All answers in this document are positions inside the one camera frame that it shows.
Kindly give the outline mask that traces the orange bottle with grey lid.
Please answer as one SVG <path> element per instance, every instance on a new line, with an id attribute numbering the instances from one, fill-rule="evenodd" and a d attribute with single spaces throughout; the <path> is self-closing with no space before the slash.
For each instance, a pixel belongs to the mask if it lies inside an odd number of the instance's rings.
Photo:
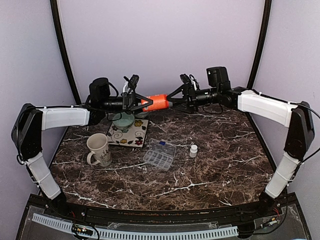
<path id="1" fill-rule="evenodd" d="M 173 106 L 173 103 L 167 100 L 166 94 L 151 95 L 147 96 L 147 98 L 151 99 L 153 101 L 153 104 L 144 107 L 142 109 L 144 112 L 167 109 Z"/>

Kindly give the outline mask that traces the clear plastic pill organizer box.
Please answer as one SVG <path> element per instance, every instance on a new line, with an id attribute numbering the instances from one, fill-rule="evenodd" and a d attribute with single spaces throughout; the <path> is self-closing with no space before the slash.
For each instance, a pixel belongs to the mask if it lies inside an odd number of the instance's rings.
<path id="1" fill-rule="evenodd" d="M 161 170 L 168 171 L 176 155 L 176 146 L 164 140 L 151 138 L 143 161 Z"/>

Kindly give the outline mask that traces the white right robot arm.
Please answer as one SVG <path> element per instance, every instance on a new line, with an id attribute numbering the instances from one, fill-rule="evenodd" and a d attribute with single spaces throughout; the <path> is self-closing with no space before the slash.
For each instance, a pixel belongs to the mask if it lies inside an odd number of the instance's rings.
<path id="1" fill-rule="evenodd" d="M 276 199 L 294 179 L 315 138 L 313 111 L 307 102 L 295 103 L 264 95 L 244 87 L 232 88 L 220 83 L 208 89 L 194 88 L 184 84 L 166 97 L 173 105 L 186 104 L 194 111 L 206 104 L 220 104 L 244 113 L 255 114 L 277 122 L 288 129 L 283 157 L 264 193 Z"/>

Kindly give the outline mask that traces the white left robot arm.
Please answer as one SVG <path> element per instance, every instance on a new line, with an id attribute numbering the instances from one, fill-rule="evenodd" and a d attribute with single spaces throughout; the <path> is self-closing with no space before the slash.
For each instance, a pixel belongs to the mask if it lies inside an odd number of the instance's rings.
<path id="1" fill-rule="evenodd" d="M 125 92 L 122 96 L 91 93 L 81 105 L 36 107 L 26 103 L 22 106 L 11 131 L 16 158 L 20 165 L 26 166 L 44 196 L 53 201 L 50 208 L 58 217 L 67 218 L 71 208 L 59 199 L 64 195 L 44 159 L 42 132 L 69 126 L 94 126 L 107 114 L 142 111 L 153 103 L 138 93 Z"/>

